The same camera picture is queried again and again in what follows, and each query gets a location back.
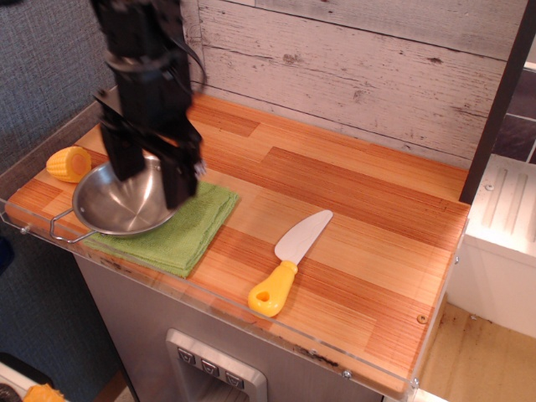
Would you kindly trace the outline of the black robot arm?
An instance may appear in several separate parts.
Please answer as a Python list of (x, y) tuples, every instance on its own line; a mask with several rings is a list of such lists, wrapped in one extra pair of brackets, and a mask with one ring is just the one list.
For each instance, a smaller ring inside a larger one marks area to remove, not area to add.
[(196, 193), (202, 137), (187, 117), (193, 91), (178, 1), (94, 1), (105, 35), (105, 60), (116, 93), (95, 98), (102, 107), (101, 135), (115, 175), (125, 181), (144, 167), (144, 152), (161, 164), (167, 207)]

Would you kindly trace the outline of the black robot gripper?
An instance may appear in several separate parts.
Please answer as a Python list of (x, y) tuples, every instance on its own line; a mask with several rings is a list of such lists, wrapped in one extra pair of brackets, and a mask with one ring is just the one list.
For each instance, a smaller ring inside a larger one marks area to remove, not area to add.
[(116, 93), (101, 91), (100, 124), (114, 174), (126, 181), (146, 166), (145, 151), (160, 159), (168, 209), (197, 192), (202, 137), (190, 123), (192, 105), (188, 62), (128, 64), (110, 62)]

